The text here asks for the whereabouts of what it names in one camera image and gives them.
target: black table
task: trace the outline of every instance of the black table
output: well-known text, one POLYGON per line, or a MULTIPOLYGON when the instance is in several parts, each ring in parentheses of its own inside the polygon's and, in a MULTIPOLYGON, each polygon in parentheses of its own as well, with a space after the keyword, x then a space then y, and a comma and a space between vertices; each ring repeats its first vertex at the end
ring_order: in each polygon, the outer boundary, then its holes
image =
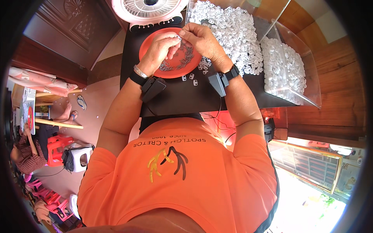
MULTIPOLYGON (((184 20, 179 24, 173 25, 154 25, 152 28, 144 28, 140 32, 130 32, 129 28, 126 34, 126 40, 123 48, 122 67, 120 71, 120 88, 126 82, 128 76, 133 71, 134 65, 139 63, 139 50, 143 41, 153 32, 166 28, 177 27, 182 28, 185 25, 184 20)), ((201 70, 195 68, 193 73, 194 79, 198 80, 198 86, 193 85, 193 80, 189 79, 182 81, 181 77, 174 79, 165 79, 167 87, 154 99, 147 103, 148 107, 157 114, 172 115, 184 113, 197 113, 206 111, 218 111, 220 107, 220 96, 210 85, 207 75, 203 75, 201 70)), ((264 73, 259 75, 243 76, 246 84, 253 92, 259 108, 271 107, 290 107, 296 106, 291 102, 268 94, 264 91, 264 73)), ((227 110, 224 98, 222 98, 221 110, 227 110)), ((143 104, 141 108, 141 117, 153 116, 148 108, 143 104)))

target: gold frame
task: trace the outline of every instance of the gold frame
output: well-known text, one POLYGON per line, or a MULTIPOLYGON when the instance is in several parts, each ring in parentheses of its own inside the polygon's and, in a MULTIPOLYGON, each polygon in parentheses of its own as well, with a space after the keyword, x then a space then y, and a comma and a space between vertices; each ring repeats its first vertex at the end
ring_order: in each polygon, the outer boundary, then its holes
POLYGON ((283 169, 282 167, 279 167, 277 165, 275 165, 275 167, 277 168, 280 168, 286 172, 288 172, 289 174, 295 176, 296 178, 298 179, 301 179, 303 180, 304 182, 307 182, 309 183, 310 185, 312 186, 315 186, 321 190, 324 190, 325 192, 328 192, 330 194, 333 194, 334 193, 334 190, 335 190, 335 187, 337 186, 337 183, 338 183, 338 180, 339 180, 339 175, 341 174, 341 168, 342 168, 342 156, 341 155, 336 155, 336 154, 332 154, 330 152, 327 152, 327 151, 321 151, 321 150, 317 150, 317 149, 312 149, 312 148, 308 148, 308 147, 303 147, 303 146, 299 146, 299 145, 294 145, 294 144, 291 144, 291 143, 287 143, 287 142, 282 142, 282 141, 278 141, 278 140, 272 140, 272 142, 275 142, 275 143, 278 143, 278 144, 285 144, 287 145, 288 147, 292 147, 292 148, 296 148, 296 149, 300 149, 302 151, 305 151, 305 152, 311 152, 311 153, 315 153, 315 154, 318 154, 318 155, 321 155, 321 156, 327 156, 327 157, 331 157, 331 158, 335 158, 338 160, 338 164, 337 164, 337 168, 336 168, 336 173, 335 173, 335 176, 334 176, 334 180, 333 180, 333 184, 332 184, 332 188, 331 190, 328 190, 318 184, 315 184, 303 177, 300 177, 299 175, 296 175, 292 172, 289 172, 285 169, 283 169))

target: black bag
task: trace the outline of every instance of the black bag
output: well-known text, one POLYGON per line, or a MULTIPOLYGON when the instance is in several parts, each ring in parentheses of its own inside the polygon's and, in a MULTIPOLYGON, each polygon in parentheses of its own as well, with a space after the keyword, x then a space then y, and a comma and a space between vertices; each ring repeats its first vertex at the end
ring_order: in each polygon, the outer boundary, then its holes
POLYGON ((77 147, 65 150, 62 155, 63 168, 70 172, 74 171, 74 157, 72 156, 71 151, 84 148, 92 148, 92 150, 94 150, 95 146, 92 145, 91 147, 77 147))

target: orange t-shirt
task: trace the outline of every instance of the orange t-shirt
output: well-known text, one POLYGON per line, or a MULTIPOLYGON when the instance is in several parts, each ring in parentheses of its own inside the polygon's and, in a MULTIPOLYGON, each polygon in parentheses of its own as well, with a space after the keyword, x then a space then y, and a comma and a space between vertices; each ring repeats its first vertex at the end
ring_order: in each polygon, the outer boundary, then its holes
POLYGON ((155 208, 191 217, 206 232, 263 232, 278 203, 265 140, 246 135, 233 153, 193 118, 158 121, 116 158, 96 148, 78 193, 86 226, 119 225, 155 208))

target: striped shirt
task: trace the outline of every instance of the striped shirt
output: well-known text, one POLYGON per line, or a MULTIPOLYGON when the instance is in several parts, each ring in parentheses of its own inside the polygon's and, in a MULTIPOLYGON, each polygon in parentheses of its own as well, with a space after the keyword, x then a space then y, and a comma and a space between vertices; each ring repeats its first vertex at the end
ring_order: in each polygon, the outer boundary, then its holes
POLYGON ((24 174, 30 174, 31 172, 42 168, 47 163, 38 140, 36 139, 34 142, 38 154, 33 154, 31 146, 27 145, 27 139, 27 135, 23 134, 17 145, 17 148, 22 152, 22 159, 19 163, 16 163, 16 165, 24 174))

